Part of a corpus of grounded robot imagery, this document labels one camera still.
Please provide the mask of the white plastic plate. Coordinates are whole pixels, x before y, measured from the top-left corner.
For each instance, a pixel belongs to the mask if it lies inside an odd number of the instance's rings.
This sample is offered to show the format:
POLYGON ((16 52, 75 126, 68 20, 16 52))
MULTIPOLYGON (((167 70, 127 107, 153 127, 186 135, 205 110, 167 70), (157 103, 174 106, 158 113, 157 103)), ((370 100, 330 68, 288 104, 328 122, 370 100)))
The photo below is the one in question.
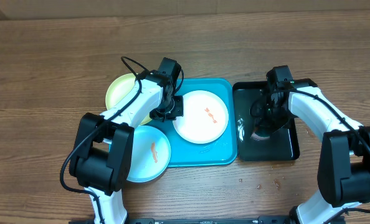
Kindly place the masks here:
POLYGON ((194 144, 207 144, 218 139, 229 123, 229 112, 221 98, 196 90, 183 96, 183 115, 173 121, 176 132, 194 144))

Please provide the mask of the yellow-green plastic plate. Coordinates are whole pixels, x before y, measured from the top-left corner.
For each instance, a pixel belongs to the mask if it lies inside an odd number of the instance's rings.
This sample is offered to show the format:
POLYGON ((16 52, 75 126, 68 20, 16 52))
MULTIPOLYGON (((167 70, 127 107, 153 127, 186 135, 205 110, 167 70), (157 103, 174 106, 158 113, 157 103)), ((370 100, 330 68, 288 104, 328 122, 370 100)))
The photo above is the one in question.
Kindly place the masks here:
POLYGON ((151 118, 146 114, 148 100, 153 100, 156 93, 159 93, 159 87, 155 82, 149 80, 141 81, 141 88, 135 76, 132 74, 122 75, 117 78, 108 88, 105 104, 107 110, 102 113, 105 119, 110 118, 118 110, 122 109, 131 99, 135 97, 138 91, 141 93, 119 116, 112 121, 117 124, 126 123, 129 126, 144 125, 151 121, 151 118))

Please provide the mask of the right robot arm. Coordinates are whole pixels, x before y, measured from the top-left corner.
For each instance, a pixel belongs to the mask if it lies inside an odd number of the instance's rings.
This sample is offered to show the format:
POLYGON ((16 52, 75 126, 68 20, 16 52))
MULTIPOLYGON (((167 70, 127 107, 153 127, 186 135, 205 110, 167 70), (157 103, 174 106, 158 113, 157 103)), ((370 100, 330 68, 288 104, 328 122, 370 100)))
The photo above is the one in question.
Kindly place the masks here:
POLYGON ((349 212, 370 202, 370 126, 335 107, 309 78, 293 79, 288 66, 273 67, 262 96, 250 107, 252 138, 268 140, 289 120, 300 118, 321 141, 318 190, 293 207, 286 223, 344 223, 349 212))

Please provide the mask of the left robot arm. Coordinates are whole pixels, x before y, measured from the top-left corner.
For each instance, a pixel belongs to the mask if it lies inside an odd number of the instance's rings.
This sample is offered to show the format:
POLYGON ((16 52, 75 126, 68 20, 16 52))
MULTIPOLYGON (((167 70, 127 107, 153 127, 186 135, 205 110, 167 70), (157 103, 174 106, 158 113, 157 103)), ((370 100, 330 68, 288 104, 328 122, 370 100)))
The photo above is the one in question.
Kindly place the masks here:
POLYGON ((90 196, 93 223, 127 223, 122 187, 128 177, 135 129, 149 116, 160 122, 183 115, 176 95, 184 72, 177 61, 164 58, 158 69, 135 73, 132 90, 100 115, 82 116, 74 148, 60 170, 60 184, 69 192, 90 196))

